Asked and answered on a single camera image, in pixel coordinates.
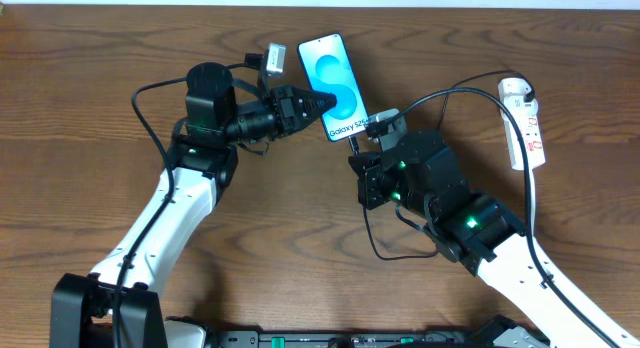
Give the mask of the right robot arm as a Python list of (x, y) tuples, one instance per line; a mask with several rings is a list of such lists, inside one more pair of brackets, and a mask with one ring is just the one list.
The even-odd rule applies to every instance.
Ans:
[(495, 198), (473, 191), (436, 131), (407, 133), (349, 164), (367, 210), (393, 202), (425, 219), (437, 251), (516, 305), (555, 347), (636, 347), (637, 338), (595, 305), (551, 261), (525, 224)]

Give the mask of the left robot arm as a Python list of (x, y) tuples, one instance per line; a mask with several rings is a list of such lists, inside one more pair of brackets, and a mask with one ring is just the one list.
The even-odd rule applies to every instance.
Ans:
[(238, 151), (304, 130), (333, 108), (331, 93), (271, 88), (264, 57), (249, 84), (219, 63), (189, 70), (187, 115), (159, 150), (152, 198), (124, 238), (85, 276), (67, 273), (51, 297), (52, 347), (215, 347), (216, 334), (188, 318), (164, 318), (160, 296), (186, 243), (230, 185)]

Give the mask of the blue Galaxy smartphone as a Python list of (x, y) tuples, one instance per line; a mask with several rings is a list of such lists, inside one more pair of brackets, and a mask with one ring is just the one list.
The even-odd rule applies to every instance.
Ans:
[(305, 41), (297, 52), (310, 87), (336, 96), (335, 107), (321, 117), (327, 139), (337, 142), (363, 132), (369, 115), (343, 37), (333, 33)]

